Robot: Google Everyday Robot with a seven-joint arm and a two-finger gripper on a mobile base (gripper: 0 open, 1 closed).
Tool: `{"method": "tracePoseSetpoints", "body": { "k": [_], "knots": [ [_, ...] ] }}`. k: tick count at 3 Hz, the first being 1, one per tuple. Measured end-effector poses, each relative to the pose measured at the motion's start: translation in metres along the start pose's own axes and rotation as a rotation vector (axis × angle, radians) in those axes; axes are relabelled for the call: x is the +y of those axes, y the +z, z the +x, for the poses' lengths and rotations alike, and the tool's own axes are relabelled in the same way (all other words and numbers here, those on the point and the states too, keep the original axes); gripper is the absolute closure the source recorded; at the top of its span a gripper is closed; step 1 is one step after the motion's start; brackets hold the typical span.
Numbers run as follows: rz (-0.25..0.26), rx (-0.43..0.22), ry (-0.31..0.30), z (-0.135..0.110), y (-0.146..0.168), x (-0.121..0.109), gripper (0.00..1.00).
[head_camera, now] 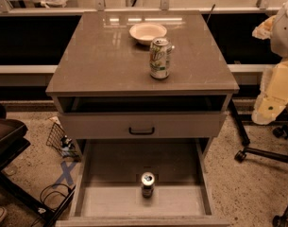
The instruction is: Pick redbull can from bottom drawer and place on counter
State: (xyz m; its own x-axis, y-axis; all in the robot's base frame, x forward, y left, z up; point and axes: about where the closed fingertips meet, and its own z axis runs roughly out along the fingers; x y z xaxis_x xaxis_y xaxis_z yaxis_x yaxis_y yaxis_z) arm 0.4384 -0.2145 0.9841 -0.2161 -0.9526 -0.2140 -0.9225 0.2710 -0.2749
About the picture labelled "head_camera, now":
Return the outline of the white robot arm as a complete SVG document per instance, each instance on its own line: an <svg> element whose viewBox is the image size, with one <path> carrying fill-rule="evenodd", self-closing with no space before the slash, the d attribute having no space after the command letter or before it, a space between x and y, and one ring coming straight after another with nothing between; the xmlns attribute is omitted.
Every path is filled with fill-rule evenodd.
<svg viewBox="0 0 288 227"><path fill-rule="evenodd" d="M263 71L261 92L251 115L254 123L267 125L275 121L288 105L288 0L276 15L255 27L252 36L269 39L271 51L281 57L277 65Z"/></svg>

